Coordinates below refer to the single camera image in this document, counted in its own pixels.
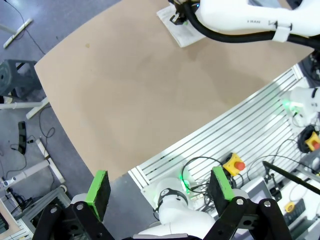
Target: red button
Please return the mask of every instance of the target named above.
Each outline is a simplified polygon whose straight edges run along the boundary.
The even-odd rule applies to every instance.
[[[243,169],[245,169],[246,165],[245,165],[244,162],[236,161],[236,162],[234,163],[234,167],[235,167],[236,169],[242,171]]]
[[[313,141],[312,142],[312,145],[315,149],[319,149],[320,148],[320,143],[316,142],[316,141]]]

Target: black hose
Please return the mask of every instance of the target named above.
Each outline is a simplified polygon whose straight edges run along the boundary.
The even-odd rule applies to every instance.
[[[241,35],[227,35],[227,34],[222,34],[216,31],[212,31],[207,27],[205,27],[204,25],[202,25],[202,23],[197,19],[197,16],[195,15],[188,1],[182,3],[182,7],[184,9],[185,16],[188,18],[192,26],[197,31],[199,31],[201,34],[205,35],[206,37],[218,42],[238,44],[238,43],[269,41],[269,40],[272,40],[275,35],[275,31],[263,31],[263,32],[256,32],[256,33],[250,33],[250,34],[241,34]],[[303,37],[295,34],[290,34],[287,41],[320,50],[320,41],[315,38],[307,38],[307,37]]]

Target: table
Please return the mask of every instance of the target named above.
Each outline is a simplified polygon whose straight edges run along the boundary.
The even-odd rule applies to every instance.
[[[71,142],[110,180],[194,132],[271,82],[312,49],[293,43],[179,48],[156,12],[166,0],[122,0],[35,66]]]

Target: white strap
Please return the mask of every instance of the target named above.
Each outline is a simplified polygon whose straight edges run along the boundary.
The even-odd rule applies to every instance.
[[[273,41],[284,43],[288,40],[291,32],[291,23],[279,24],[277,23],[277,28],[275,30]]]

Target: green tape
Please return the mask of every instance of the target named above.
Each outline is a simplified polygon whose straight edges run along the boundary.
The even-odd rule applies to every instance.
[[[99,170],[96,172],[94,179],[91,183],[91,186],[89,188],[89,191],[85,198],[85,202],[93,209],[95,215],[98,218],[99,218],[99,213],[98,213],[95,201],[106,174],[107,174],[107,171],[105,170]]]
[[[224,199],[231,201],[235,197],[235,194],[232,191],[232,188],[231,188],[229,181],[224,173],[223,168],[221,166],[214,166],[212,168],[212,171],[214,172],[215,177],[218,180],[218,183],[219,183],[220,188],[222,190]]]

